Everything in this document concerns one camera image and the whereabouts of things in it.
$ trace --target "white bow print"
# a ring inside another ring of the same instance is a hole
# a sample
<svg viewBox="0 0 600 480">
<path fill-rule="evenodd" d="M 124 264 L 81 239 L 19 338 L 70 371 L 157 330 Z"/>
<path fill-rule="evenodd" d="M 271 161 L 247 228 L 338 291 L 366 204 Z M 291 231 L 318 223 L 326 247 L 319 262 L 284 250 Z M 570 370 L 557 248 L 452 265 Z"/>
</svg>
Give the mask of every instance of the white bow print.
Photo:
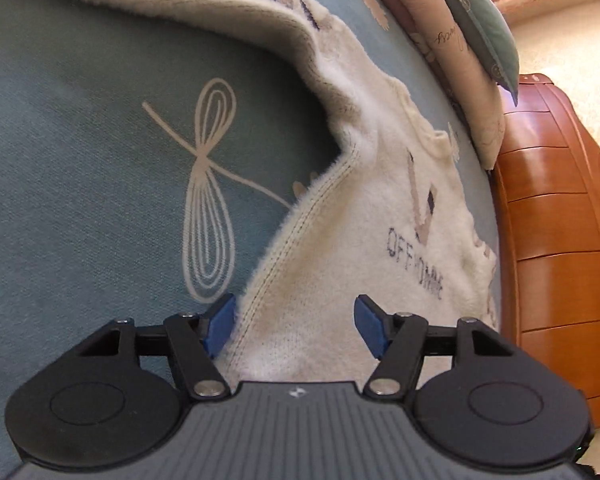
<svg viewBox="0 0 600 480">
<path fill-rule="evenodd" d="M 235 267 L 234 229 L 214 172 L 258 190 L 286 208 L 291 209 L 291 206 L 269 189 L 222 168 L 208 158 L 235 116 L 235 93 L 223 79 L 212 79 L 200 92 L 194 117 L 194 146 L 177 134 L 149 103 L 142 103 L 142 108 L 158 126 L 196 157 L 187 187 L 182 269 L 190 295 L 200 303 L 213 303 L 225 292 Z"/>
</svg>

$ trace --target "wooden headboard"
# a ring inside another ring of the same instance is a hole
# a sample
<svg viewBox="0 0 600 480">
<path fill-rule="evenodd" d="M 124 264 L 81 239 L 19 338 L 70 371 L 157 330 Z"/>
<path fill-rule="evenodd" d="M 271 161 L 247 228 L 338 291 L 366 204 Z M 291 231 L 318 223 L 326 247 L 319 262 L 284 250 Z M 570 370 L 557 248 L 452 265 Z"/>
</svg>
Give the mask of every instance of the wooden headboard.
<svg viewBox="0 0 600 480">
<path fill-rule="evenodd" d="M 600 427 L 600 147 L 568 97 L 520 76 L 491 186 L 502 333 L 584 392 Z"/>
</svg>

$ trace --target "fuzzy white fabric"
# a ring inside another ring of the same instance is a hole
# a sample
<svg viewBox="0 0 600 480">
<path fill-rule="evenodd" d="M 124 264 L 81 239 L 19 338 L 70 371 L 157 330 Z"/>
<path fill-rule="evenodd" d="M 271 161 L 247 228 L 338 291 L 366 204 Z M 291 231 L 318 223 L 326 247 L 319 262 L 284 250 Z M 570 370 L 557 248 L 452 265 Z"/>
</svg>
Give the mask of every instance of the fuzzy white fabric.
<svg viewBox="0 0 600 480">
<path fill-rule="evenodd" d="M 321 100 L 342 149 L 289 213 L 240 297 L 234 337 L 218 361 L 232 386 L 363 384 L 376 362 L 354 327 L 359 294 L 431 324 L 455 325 L 461 316 L 495 323 L 495 256 L 475 234 L 448 135 L 339 18 L 315 0 L 85 1 L 277 53 Z"/>
</svg>

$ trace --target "stitched seam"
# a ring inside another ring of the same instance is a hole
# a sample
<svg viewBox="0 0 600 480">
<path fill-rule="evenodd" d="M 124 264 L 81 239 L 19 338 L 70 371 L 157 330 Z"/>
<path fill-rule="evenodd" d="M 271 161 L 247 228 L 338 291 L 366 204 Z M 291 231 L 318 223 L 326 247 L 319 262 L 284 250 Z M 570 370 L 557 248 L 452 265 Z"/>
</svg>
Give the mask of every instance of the stitched seam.
<svg viewBox="0 0 600 480">
<path fill-rule="evenodd" d="M 245 318 L 242 322 L 242 334 L 239 339 L 235 342 L 234 350 L 232 354 L 228 357 L 228 366 L 231 368 L 234 363 L 239 362 L 242 359 L 244 354 L 243 342 L 246 338 L 251 323 L 255 318 L 260 306 L 262 305 L 262 299 L 264 295 L 269 290 L 269 287 L 275 280 L 275 278 L 280 273 L 280 266 L 286 260 L 286 257 L 289 255 L 291 250 L 298 244 L 299 234 L 304 230 L 304 226 L 306 225 L 309 218 L 312 218 L 317 212 L 320 211 L 322 204 L 325 199 L 333 192 L 333 190 L 342 183 L 349 173 L 353 170 L 353 163 L 358 160 L 360 152 L 358 151 L 358 147 L 354 144 L 352 148 L 352 152 L 350 157 L 344 162 L 343 166 L 340 168 L 340 174 L 334 175 L 334 177 L 323 184 L 324 190 L 320 190 L 321 192 L 318 194 L 317 199 L 312 204 L 312 206 L 304 213 L 304 215 L 298 219 L 296 225 L 294 226 L 292 232 L 289 234 L 285 241 L 285 246 L 281 250 L 280 254 L 276 257 L 275 262 L 273 262 L 269 272 L 267 273 L 265 279 L 262 284 L 258 288 L 254 301 L 251 303 L 250 308 L 248 309 L 248 317 Z"/>
</svg>

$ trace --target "metal screw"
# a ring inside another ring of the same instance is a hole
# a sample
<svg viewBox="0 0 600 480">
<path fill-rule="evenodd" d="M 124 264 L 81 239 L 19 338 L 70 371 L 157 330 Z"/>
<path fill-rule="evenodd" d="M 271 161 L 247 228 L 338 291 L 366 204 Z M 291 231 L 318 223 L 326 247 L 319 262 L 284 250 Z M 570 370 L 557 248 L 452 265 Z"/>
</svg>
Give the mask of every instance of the metal screw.
<svg viewBox="0 0 600 480">
<path fill-rule="evenodd" d="M 193 391 L 200 397 L 217 397 L 224 394 L 224 384 L 214 380 L 199 381 Z"/>
<path fill-rule="evenodd" d="M 374 379 L 369 389 L 376 395 L 393 395 L 400 391 L 400 383 L 394 379 Z"/>
</svg>

